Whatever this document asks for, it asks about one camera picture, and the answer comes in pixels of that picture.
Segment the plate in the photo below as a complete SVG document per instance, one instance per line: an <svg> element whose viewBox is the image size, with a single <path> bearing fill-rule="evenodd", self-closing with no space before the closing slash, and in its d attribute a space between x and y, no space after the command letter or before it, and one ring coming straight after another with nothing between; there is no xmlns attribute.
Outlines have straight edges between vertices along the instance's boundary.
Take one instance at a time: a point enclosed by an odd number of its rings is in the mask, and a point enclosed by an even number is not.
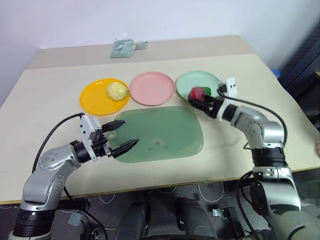
<svg viewBox="0 0 320 240"><path fill-rule="evenodd" d="M179 95L188 101L189 93L194 87L208 87L211 89L211 96L217 97L217 89L220 80L207 71L188 71L176 80L176 90Z"/></svg>
<svg viewBox="0 0 320 240"><path fill-rule="evenodd" d="M167 102L175 93L174 81L166 74L156 71L142 73L130 83L131 97L146 106Z"/></svg>
<svg viewBox="0 0 320 240"><path fill-rule="evenodd" d="M128 87L123 81L115 78L105 78L94 81L81 92L80 104L82 108L87 113L96 116L113 114L122 109L129 100L129 94L121 101L112 100L107 93L107 88L109 84L114 82L121 83Z"/></svg>

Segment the blue object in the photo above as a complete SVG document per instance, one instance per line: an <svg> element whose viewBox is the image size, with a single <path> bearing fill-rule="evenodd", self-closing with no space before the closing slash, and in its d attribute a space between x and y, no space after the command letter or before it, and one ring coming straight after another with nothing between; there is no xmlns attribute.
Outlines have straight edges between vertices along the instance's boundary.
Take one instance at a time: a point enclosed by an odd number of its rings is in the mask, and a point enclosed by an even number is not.
<svg viewBox="0 0 320 240"><path fill-rule="evenodd" d="M69 217L68 224L78 227L80 225L82 217L83 215L81 213L72 212Z"/></svg>
<svg viewBox="0 0 320 240"><path fill-rule="evenodd" d="M273 74L276 76L276 79L279 79L281 76L281 72L278 69L270 68L270 70L273 72Z"/></svg>

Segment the red object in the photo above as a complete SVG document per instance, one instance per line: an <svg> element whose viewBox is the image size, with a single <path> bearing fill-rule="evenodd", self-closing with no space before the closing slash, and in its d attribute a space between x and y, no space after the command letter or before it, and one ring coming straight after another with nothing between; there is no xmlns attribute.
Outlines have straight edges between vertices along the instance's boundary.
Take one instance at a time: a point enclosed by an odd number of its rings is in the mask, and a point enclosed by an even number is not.
<svg viewBox="0 0 320 240"><path fill-rule="evenodd" d="M204 101L206 96L206 92L201 87L193 87L191 92L189 93L188 100L197 99L199 101Z"/></svg>

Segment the cable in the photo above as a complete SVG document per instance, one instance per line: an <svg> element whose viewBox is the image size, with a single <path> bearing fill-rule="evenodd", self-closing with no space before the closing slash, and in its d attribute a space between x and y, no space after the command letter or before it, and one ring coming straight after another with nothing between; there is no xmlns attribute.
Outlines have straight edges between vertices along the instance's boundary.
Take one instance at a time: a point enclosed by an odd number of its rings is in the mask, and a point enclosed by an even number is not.
<svg viewBox="0 0 320 240"><path fill-rule="evenodd" d="M249 200L249 198L245 195L244 188L241 187L240 190L241 190L241 193L242 193L244 199L252 206L252 202L251 202L251 201Z"/></svg>
<svg viewBox="0 0 320 240"><path fill-rule="evenodd" d="M58 127L60 127L63 123L65 123L66 121L70 120L70 119L73 119L73 118L76 118L76 117L80 117L82 115L85 115L83 112L80 112L80 113L77 113L77 114L74 114L74 115L71 115L71 116L68 116L66 117L65 119L63 119L62 121L60 121L57 125L54 126L54 128L49 132L48 136L46 136L46 138L44 139L43 143L41 144L41 147L38 151L38 153L36 154L35 156L35 159L34 159L34 163L33 163L33 167L32 167L32 173L34 173L34 171L36 170L37 168L37 164L38 164L38 161L39 161L39 158L40 158L40 155L42 153L42 151L44 150L45 148L45 145L47 144L49 138L52 136L52 134L55 132L55 130L57 130ZM69 198L69 200L73 200L73 198L70 196L69 192L67 191L67 188L64 187L64 192L65 194L67 195L67 197Z"/></svg>
<svg viewBox="0 0 320 240"><path fill-rule="evenodd" d="M87 228L86 228L86 225L85 225L84 221L80 220L80 223L82 223L82 225L83 225L83 230L84 230L84 232L86 233L86 232L87 232Z"/></svg>
<svg viewBox="0 0 320 240"><path fill-rule="evenodd" d="M18 206L8 206L8 207L0 206L0 209L12 209L12 208L18 209L19 207Z"/></svg>
<svg viewBox="0 0 320 240"><path fill-rule="evenodd" d="M98 198L100 199L100 201L101 201L103 204L109 204L109 203L112 202L112 200L115 198L115 196L116 196L116 194L114 193L113 196L111 197L111 199L110 199L109 201L104 201L101 196L98 196Z"/></svg>
<svg viewBox="0 0 320 240"><path fill-rule="evenodd" d="M252 232L253 236L255 237L256 240L260 240L259 236L257 235L257 233L255 232L254 228L252 227L249 219L247 218L247 215L244 211L244 208L242 207L241 205L241 201L240 201L240 192L239 192L239 189L240 189L240 184L242 183L243 179L247 179L249 178L251 175L253 174L253 171L249 171L247 172L246 174L244 174L240 180L237 182L236 184L236 201L238 203L238 206L239 206L239 209L241 211L241 214L246 222L246 224L248 225L250 231Z"/></svg>
<svg viewBox="0 0 320 240"><path fill-rule="evenodd" d="M82 214L83 216L85 216L85 218L86 218L86 220L87 220L87 222L88 222L88 224L89 224L89 226L90 226L90 228L91 228L91 231L94 229L94 226L92 226L92 224L91 224L91 222L90 222L90 220L89 220L89 218L88 218L88 216L87 215L85 215L85 214Z"/></svg>
<svg viewBox="0 0 320 240"><path fill-rule="evenodd" d="M201 192L201 190L200 190L200 185L197 184L199 193L200 193L201 197L203 198L203 200L205 200L206 202L209 202L209 203L214 203L214 202L217 202L217 201L219 201L220 199L222 199L222 197L224 196L225 187L224 187L224 182L222 181L221 183L222 183L222 193L221 193L221 196L218 197L218 198L215 199L215 200L208 200L208 199L206 199L205 196L202 194L202 192Z"/></svg>
<svg viewBox="0 0 320 240"><path fill-rule="evenodd" d="M299 195L302 198L314 198L314 199L319 199L320 196L306 196L306 195Z"/></svg>
<svg viewBox="0 0 320 240"><path fill-rule="evenodd" d="M250 147L247 147L247 146L248 146L248 144L249 144L249 143L248 143L248 142L246 142L246 144L245 144L245 145L243 145L243 148L242 148L242 149L244 149L244 150L251 150L251 149L250 149Z"/></svg>
<svg viewBox="0 0 320 240"><path fill-rule="evenodd" d="M65 195L68 197L69 200L73 201L74 199L72 198L72 196L69 194L68 190L66 187L63 188Z"/></svg>
<svg viewBox="0 0 320 240"><path fill-rule="evenodd" d="M159 188L157 188L157 190L162 193L162 194L171 194L176 190L176 186L174 186L174 188L171 191L161 191Z"/></svg>
<svg viewBox="0 0 320 240"><path fill-rule="evenodd" d="M105 229L107 229L107 230L117 230L118 228L109 228L109 227L104 227Z"/></svg>
<svg viewBox="0 0 320 240"><path fill-rule="evenodd" d="M149 194L151 194L151 193L153 193L155 190L157 190L157 189L154 188L154 189L150 190L150 191L146 194L146 196L149 195Z"/></svg>
<svg viewBox="0 0 320 240"><path fill-rule="evenodd" d="M64 212L64 213L79 213L79 214L83 214L86 217L91 229L93 230L94 228L93 228L93 226L91 225L91 223L90 223L90 221L88 219L88 218L90 218L92 221L94 221L101 228L101 230L102 230L102 232L104 234L105 240L108 240L108 235L107 235L106 229L114 230L113 227L105 227L105 226L103 226L103 224L100 221L98 221L91 213L89 213L88 211L86 211L84 209L82 209L82 210L73 210L73 211L64 211L64 210L61 210L61 211Z"/></svg>
<svg viewBox="0 0 320 240"><path fill-rule="evenodd" d="M223 97L223 98L226 98L226 99L230 99L230 100L234 100L234 101L237 101L237 102L240 102L240 103L244 103L244 104L248 104L248 105L252 105L252 106L255 106L257 108L260 108L260 109L263 109L263 110L266 110L268 111L269 113L273 114L274 116L276 116L279 121L281 122L282 124L282 127L283 127L283 131L284 131L284 138L283 138L283 148L286 146L287 144L287 139L288 139L288 129L287 129L287 125L285 123L285 121L275 112L275 111L272 111L271 109L265 107L265 106L262 106L262 105L259 105L259 104L256 104L256 103L253 103L253 102L250 102L250 101L246 101L246 100L242 100L242 99L239 99L239 98L234 98L234 97L229 97L229 96L226 96L224 95L219 89L217 90L217 93Z"/></svg>
<svg viewBox="0 0 320 240"><path fill-rule="evenodd" d="M101 223L101 222L99 222L91 213L89 213L88 211L86 211L86 210L82 210L82 211L80 211L80 213L84 213L84 214L86 214L89 218L91 218L94 222L96 222L98 225L99 225L99 227L101 228L101 230L102 230L102 232L103 232L103 234L104 234L104 238L105 238L105 240L108 240L108 234L107 234L107 232L106 232L106 229L105 229L105 226L103 226L103 224Z"/></svg>

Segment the white cable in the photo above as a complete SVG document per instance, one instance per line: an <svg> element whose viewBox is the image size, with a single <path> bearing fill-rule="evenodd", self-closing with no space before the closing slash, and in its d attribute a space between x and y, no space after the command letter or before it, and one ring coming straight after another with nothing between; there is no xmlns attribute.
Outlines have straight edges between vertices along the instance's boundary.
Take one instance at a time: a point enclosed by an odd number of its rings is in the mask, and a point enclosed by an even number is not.
<svg viewBox="0 0 320 240"><path fill-rule="evenodd" d="M218 197L218 198L215 199L215 200L208 200L208 199L206 199L206 198L204 197L204 195L202 194L201 190L200 190L199 184L197 184L199 193L200 193L201 197L203 198L203 200L205 200L206 202L209 202L209 203L214 203L214 202L217 202L217 201L219 201L220 199L222 199L222 197L224 196L225 187L224 187L224 182L222 181L221 183L222 183L222 194L221 194L220 197Z"/></svg>
<svg viewBox="0 0 320 240"><path fill-rule="evenodd" d="M156 189L152 189L151 191L149 191L149 192L146 194L146 196L149 195L149 194L151 194L151 193L153 193L155 190L156 190Z"/></svg>
<svg viewBox="0 0 320 240"><path fill-rule="evenodd" d="M0 206L0 209L12 209L12 208L18 209L19 207L18 206L9 206L9 207Z"/></svg>
<svg viewBox="0 0 320 240"><path fill-rule="evenodd" d="M162 193L162 194L171 194L176 190L176 186L172 189L172 191L161 191L159 188L157 188L157 190Z"/></svg>
<svg viewBox="0 0 320 240"><path fill-rule="evenodd" d="M66 213L66 214L77 213L77 212L78 212L78 211L76 211L76 210L73 210L73 211L65 211L65 210L61 210L61 209L60 209L60 211Z"/></svg>
<svg viewBox="0 0 320 240"><path fill-rule="evenodd" d="M112 198L109 200L109 201L104 201L101 196L98 196L98 198L100 199L100 201L103 203L103 204L109 204L112 202L112 200L115 198L116 194L114 193Z"/></svg>
<svg viewBox="0 0 320 240"><path fill-rule="evenodd" d="M108 227L104 227L104 229L106 229L106 230L117 230L118 228L108 228Z"/></svg>

